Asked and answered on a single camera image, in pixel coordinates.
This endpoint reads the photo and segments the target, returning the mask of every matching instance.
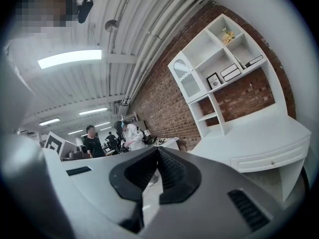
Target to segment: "person in white protective suit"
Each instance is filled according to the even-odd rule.
[[[117,121],[115,123],[115,129],[117,132],[124,134],[126,142],[125,147],[130,147],[131,150],[142,149],[145,147],[142,141],[144,135],[143,132],[135,125],[130,124],[127,121]]]

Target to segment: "fluorescent light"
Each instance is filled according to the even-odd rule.
[[[82,112],[82,113],[79,113],[79,115],[97,113],[97,112],[101,112],[101,111],[105,111],[105,110],[107,110],[107,108],[101,108],[101,109],[91,110],[91,111],[87,111],[87,112]]]
[[[41,123],[39,123],[39,125],[48,125],[48,124],[51,124],[51,123],[54,123],[54,122],[57,122],[57,121],[60,121],[60,119],[59,118],[51,119],[51,120],[48,120],[48,121],[45,121],[45,122],[41,122]]]
[[[111,128],[111,126],[109,126],[109,127],[107,127],[107,128],[104,128],[104,129],[101,129],[100,131],[102,131],[102,130],[106,130],[106,129],[109,129],[109,128]]]
[[[41,69],[65,63],[102,59],[102,50],[79,50],[58,54],[38,60]]]
[[[74,131],[74,132],[70,132],[68,134],[78,133],[78,132],[82,132],[82,131],[83,131],[83,129],[82,130],[77,130],[77,131]]]
[[[105,125],[105,124],[109,124],[110,122],[106,122],[106,123],[102,123],[102,124],[98,124],[98,125],[95,125],[95,126],[101,126],[101,125]]]

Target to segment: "man in black shirt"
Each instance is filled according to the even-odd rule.
[[[100,140],[95,137],[95,128],[94,126],[90,125],[86,128],[86,132],[88,136],[84,140],[83,144],[87,147],[88,153],[90,154],[91,158],[95,157],[104,157],[104,151],[101,147]]]
[[[108,140],[110,142],[111,149],[115,150],[113,154],[118,154],[118,142],[112,132],[109,132],[109,136],[105,138],[105,140]]]

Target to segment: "red brick wall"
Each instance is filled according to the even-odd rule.
[[[272,63],[283,87],[288,113],[296,117],[293,93],[285,71],[263,37],[234,12],[212,2],[205,5],[171,41],[154,64],[137,96],[131,102],[129,113],[136,112],[145,121],[151,134],[158,137],[180,137],[178,144],[192,150],[200,135],[187,103],[167,65],[199,32],[221,13],[237,22],[263,49]],[[227,87],[215,92],[225,121],[233,120],[273,104],[274,97],[262,69],[250,73]],[[201,102],[204,114],[212,111],[211,104]],[[216,124],[214,119],[209,125]]]

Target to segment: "person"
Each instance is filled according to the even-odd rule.
[[[95,137],[95,128],[92,125],[89,125],[86,128],[86,132],[88,136],[84,140],[83,144],[86,146],[88,149],[88,153],[90,154],[91,158],[96,158],[96,157],[104,157],[104,151],[101,147],[100,140],[98,137]]]
[[[142,141],[144,135],[143,132],[135,125],[130,124],[127,121],[117,121],[114,125],[117,132],[124,134],[126,142],[124,147],[130,147],[131,150],[142,149],[145,147]]]
[[[105,141],[109,141],[111,149],[115,150],[113,155],[119,153],[118,141],[112,132],[109,132],[109,136],[105,138]]]

